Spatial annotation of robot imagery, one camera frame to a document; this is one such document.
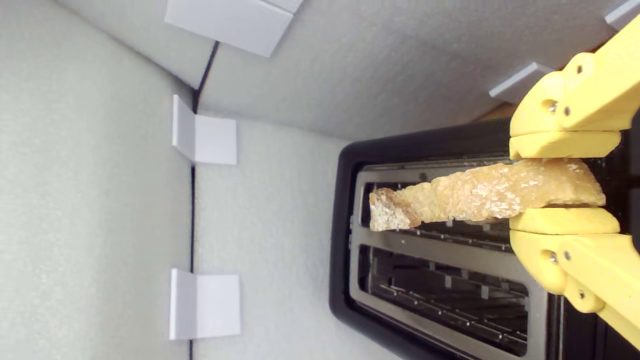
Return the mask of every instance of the textured white surface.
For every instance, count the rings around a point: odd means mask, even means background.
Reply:
[[[186,86],[52,1],[1,1],[0,33],[0,357],[187,359]]]
[[[196,168],[196,273],[241,276],[243,333],[196,340],[196,360],[396,356],[329,310],[333,187],[342,140],[238,121],[236,167]]]
[[[258,0],[168,0],[164,21],[269,57],[293,14]]]
[[[57,0],[198,88],[215,41],[164,22],[167,0]]]
[[[489,95],[511,104],[518,104],[538,80],[552,71],[553,69],[539,63],[530,63],[500,85],[489,90]]]
[[[200,109],[350,139],[468,122],[527,64],[611,36],[617,2],[305,1],[270,59],[220,46]]]

